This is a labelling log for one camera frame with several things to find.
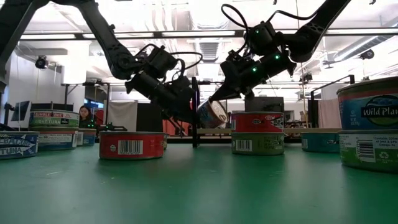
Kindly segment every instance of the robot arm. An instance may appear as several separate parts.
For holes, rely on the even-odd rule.
[[[240,56],[239,52],[230,51],[227,59],[220,65],[225,75],[224,83],[211,100],[240,98],[241,93],[250,98],[254,96],[252,89],[255,86],[265,84],[280,72],[287,70],[292,76],[297,66],[294,62],[311,59],[327,29],[350,1],[326,0],[317,9],[312,20],[295,34],[277,33],[270,19],[248,27],[245,36],[248,47],[253,54],[262,57],[255,62],[247,55]]]
[[[6,62],[35,11],[49,2],[49,0],[5,1],[0,9],[1,73],[5,70]],[[136,89],[151,102],[160,105],[167,116],[192,123],[190,99],[193,96],[193,90],[189,87],[189,79],[181,75],[168,83],[158,80],[164,78],[166,72],[173,69],[180,59],[166,52],[163,46],[158,48],[154,45],[152,45],[154,49],[146,58],[131,55],[130,51],[115,37],[114,28],[109,26],[101,15],[95,0],[53,0],[53,2],[74,6],[81,12],[104,51],[112,75],[120,80],[129,80],[126,82],[128,93]]]

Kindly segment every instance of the woman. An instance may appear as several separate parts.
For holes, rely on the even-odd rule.
[[[79,110],[80,121],[79,128],[94,128],[94,122],[92,119],[93,115],[91,114],[91,110],[85,105],[80,107]]]

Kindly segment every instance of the green table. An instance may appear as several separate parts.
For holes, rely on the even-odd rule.
[[[104,161],[98,145],[0,161],[1,224],[398,223],[398,175],[338,154],[232,155],[169,144],[162,159]]]

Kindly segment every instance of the blue tuna can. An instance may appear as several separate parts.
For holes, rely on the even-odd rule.
[[[305,152],[340,152],[338,133],[302,133],[301,143]]]
[[[96,129],[80,128],[77,136],[77,146],[94,146]]]
[[[36,156],[38,136],[34,131],[0,131],[0,159]]]
[[[398,77],[356,83],[337,91],[343,130],[398,129]]]
[[[77,147],[78,128],[40,127],[31,130],[40,132],[39,151],[69,150]]]

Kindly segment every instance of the recycling symbol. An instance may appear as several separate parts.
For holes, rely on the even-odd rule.
[[[379,156],[381,159],[388,159],[388,157],[389,157],[388,153],[386,153],[386,152],[380,152]]]

